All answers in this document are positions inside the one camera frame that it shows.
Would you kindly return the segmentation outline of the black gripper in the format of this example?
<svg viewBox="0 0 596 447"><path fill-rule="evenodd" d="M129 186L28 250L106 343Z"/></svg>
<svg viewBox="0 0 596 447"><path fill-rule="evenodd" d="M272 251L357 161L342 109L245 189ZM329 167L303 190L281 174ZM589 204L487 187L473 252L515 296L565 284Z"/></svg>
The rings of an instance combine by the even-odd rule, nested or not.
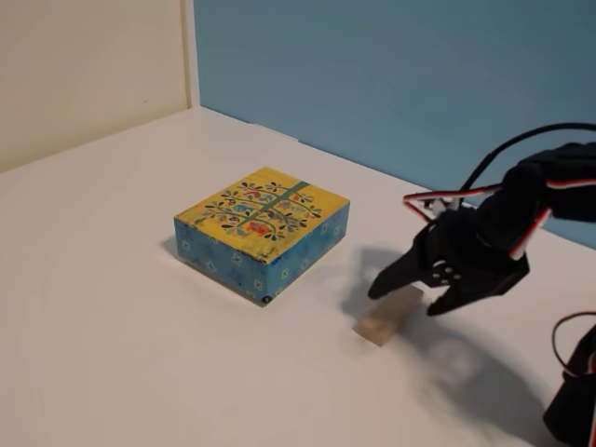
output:
<svg viewBox="0 0 596 447"><path fill-rule="evenodd" d="M505 251L481 240L475 211L447 211L436 226L426 226L411 248L385 267L374 279L368 297L422 282L428 287L450 288L427 308L428 316L441 316L478 301L507 293L530 273L525 256L512 259Z"/></svg>

